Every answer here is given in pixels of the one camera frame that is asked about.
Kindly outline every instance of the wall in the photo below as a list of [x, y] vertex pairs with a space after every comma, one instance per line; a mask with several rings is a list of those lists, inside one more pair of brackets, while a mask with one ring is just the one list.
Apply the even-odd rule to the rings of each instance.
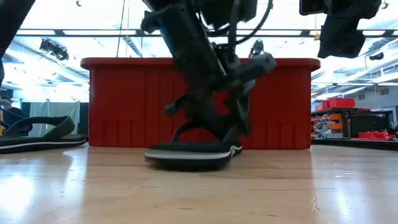
[[[389, 94], [380, 95], [380, 90], [389, 89]], [[376, 88], [376, 92], [367, 91], [364, 92], [365, 99], [360, 100], [359, 95], [363, 93], [355, 93], [346, 97], [353, 97], [355, 99], [355, 105], [357, 108], [388, 108], [391, 109], [394, 114], [394, 121], [398, 120], [397, 107], [398, 107], [398, 86], [379, 86]]]

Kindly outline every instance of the ceiling light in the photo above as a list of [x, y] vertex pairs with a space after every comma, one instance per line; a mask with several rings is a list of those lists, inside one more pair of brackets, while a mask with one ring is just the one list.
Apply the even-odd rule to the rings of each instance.
[[318, 85], [326, 85], [326, 86], [328, 86], [328, 85], [333, 85], [333, 83], [313, 83], [313, 82], [311, 82], [311, 85], [312, 86], [318, 86]]
[[383, 35], [385, 32], [384, 30], [366, 30], [363, 31], [363, 35]]
[[355, 88], [355, 89], [350, 90], [350, 91], [347, 91], [347, 92], [345, 92], [345, 93], [343, 93], [343, 94], [344, 94], [344, 95], [347, 95], [347, 94], [356, 93], [357, 91], [361, 91], [361, 90], [363, 90], [363, 89], [365, 89], [365, 88], [366, 88], [366, 87]]
[[[248, 35], [252, 31], [251, 30], [237, 30], [237, 35]], [[300, 35], [301, 30], [259, 30], [256, 32], [256, 35]]]
[[320, 30], [311, 30], [310, 31], [310, 35], [312, 35], [312, 36], [315, 36], [317, 34], [321, 34], [321, 31]]
[[392, 74], [388, 74], [388, 75], [382, 75], [379, 78], [375, 78], [373, 80], [374, 83], [382, 83], [382, 82], [387, 82], [390, 80], [394, 80], [398, 78], [398, 72], [394, 72]]
[[55, 35], [54, 30], [19, 30], [17, 35]]
[[378, 83], [379, 86], [398, 86], [398, 83]]
[[65, 35], [135, 35], [134, 30], [64, 30]]
[[332, 97], [338, 96], [340, 94], [341, 93], [325, 93], [325, 94], [322, 94], [320, 96], [317, 96], [315, 99], [317, 99], [317, 100], [326, 100], [328, 98], [332, 98]]
[[373, 83], [337, 83], [337, 85], [343, 86], [371, 86]]

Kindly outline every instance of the red tray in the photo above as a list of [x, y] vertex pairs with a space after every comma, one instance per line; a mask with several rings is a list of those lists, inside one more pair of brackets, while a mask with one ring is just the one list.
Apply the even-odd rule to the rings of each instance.
[[[246, 149], [310, 147], [310, 74], [320, 61], [282, 58], [277, 64], [251, 92], [253, 133], [242, 138]], [[164, 114], [164, 106], [187, 89], [171, 58], [85, 58], [81, 66], [90, 70], [91, 146], [150, 147], [169, 142], [184, 123], [182, 113], [173, 118]], [[226, 113], [225, 96], [215, 97], [221, 113]], [[184, 134], [182, 141], [212, 138], [199, 129]]]
[[329, 100], [324, 100], [322, 101], [322, 108], [321, 110], [326, 110], [329, 109], [330, 105], [329, 105]]
[[354, 108], [354, 98], [330, 98], [328, 99], [329, 108]]

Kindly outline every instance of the white sole stripe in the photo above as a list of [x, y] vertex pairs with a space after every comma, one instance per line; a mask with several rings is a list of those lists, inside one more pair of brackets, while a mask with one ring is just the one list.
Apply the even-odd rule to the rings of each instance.
[[231, 146], [228, 152], [185, 152], [185, 151], [167, 151], [158, 149], [148, 149], [145, 156], [150, 159], [186, 159], [186, 160], [207, 160], [224, 159], [232, 157], [236, 151], [242, 150], [241, 147]]
[[77, 141], [77, 142], [31, 142], [31, 143], [23, 143], [23, 144], [15, 144], [11, 146], [0, 146], [1, 149], [12, 149], [16, 147], [25, 147], [25, 146], [36, 146], [36, 145], [60, 145], [60, 144], [80, 144], [84, 143], [86, 140]]

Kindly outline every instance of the window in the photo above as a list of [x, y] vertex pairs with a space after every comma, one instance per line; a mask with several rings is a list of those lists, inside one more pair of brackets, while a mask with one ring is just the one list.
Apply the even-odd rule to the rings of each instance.
[[390, 90], [388, 88], [380, 90], [380, 95], [384, 96], [390, 93]]
[[21, 108], [21, 101], [20, 99], [11, 99], [12, 100], [12, 107]]
[[359, 94], [358, 98], [359, 100], [365, 99], [365, 93]]

